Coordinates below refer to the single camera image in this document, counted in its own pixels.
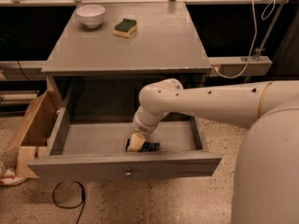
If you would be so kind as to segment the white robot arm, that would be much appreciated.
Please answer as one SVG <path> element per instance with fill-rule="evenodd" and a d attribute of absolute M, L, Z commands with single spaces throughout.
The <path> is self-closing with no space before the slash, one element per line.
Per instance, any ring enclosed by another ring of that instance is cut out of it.
<path fill-rule="evenodd" d="M 139 93 L 127 150 L 139 151 L 146 137 L 170 113 L 210 119 L 248 128 L 270 110 L 299 95 L 298 80 L 265 81 L 239 85 L 185 89 L 169 78 L 151 83 Z"/>

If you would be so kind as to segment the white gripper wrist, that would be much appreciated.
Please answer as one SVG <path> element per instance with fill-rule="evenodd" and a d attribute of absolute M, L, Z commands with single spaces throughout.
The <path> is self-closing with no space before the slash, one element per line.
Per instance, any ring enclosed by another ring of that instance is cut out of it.
<path fill-rule="evenodd" d="M 127 148 L 128 152 L 137 152 L 142 148 L 146 141 L 144 135 L 150 135 L 158 127 L 162 119 L 168 115 L 168 112 L 151 113 L 140 106 L 134 115 L 133 126 L 137 133 L 133 133 Z"/>

